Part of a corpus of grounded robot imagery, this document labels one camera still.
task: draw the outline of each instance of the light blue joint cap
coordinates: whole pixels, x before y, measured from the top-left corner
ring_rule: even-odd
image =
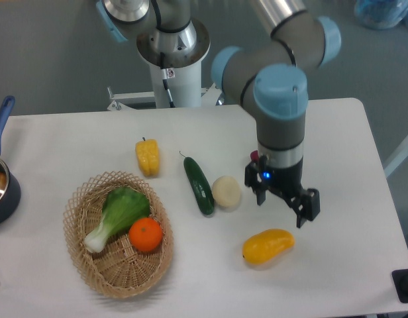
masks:
[[[321,63],[323,65],[338,55],[341,49],[341,33],[336,23],[328,17],[319,17],[317,20],[325,31],[325,55]]]
[[[273,64],[261,70],[256,76],[253,93],[257,106],[281,121],[302,116],[309,102],[304,72],[286,64]]]
[[[230,58],[241,50],[242,49],[237,46],[228,46],[221,50],[213,60],[213,64],[211,64],[211,79],[219,89],[223,90],[223,72],[225,71],[226,65]]]
[[[116,40],[117,43],[127,42],[127,39],[120,33],[118,28],[114,25],[109,15],[104,9],[104,6],[101,1],[97,2],[97,10],[101,18],[103,18],[105,26],[109,30],[111,36]]]

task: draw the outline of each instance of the white table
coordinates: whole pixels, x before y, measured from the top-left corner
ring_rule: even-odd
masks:
[[[134,145],[156,138],[159,178],[149,179],[175,237],[168,273],[149,292],[118,301],[99,295],[72,265],[63,212],[72,193],[105,171],[140,176]],[[364,112],[356,99],[311,101],[303,186],[321,193],[315,221],[267,194],[257,206],[243,185],[255,150],[254,120],[238,106],[11,117],[2,158],[20,181],[16,213],[0,225],[0,318],[7,317],[334,317],[406,311],[391,272],[408,251]],[[236,211],[204,218],[181,150],[213,183],[234,176]],[[293,233],[293,250],[260,268],[242,243],[269,228]]]

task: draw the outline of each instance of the yellow bell pepper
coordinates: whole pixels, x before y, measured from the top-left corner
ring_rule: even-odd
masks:
[[[143,139],[143,141],[137,142],[135,146],[136,159],[138,160],[140,171],[146,177],[156,176],[160,169],[157,140]]]
[[[285,230],[270,229],[245,241],[242,255],[251,264],[262,264],[295,244],[294,236]]]

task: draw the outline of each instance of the orange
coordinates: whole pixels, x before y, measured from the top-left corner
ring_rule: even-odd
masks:
[[[163,239],[163,230],[160,224],[145,217],[133,223],[129,230],[129,241],[137,250],[150,252],[154,250]]]

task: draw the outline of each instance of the stem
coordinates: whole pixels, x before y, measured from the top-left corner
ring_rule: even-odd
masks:
[[[110,236],[111,229],[101,222],[98,227],[85,237],[83,243],[89,252],[100,253],[104,249],[105,243],[107,243]]]

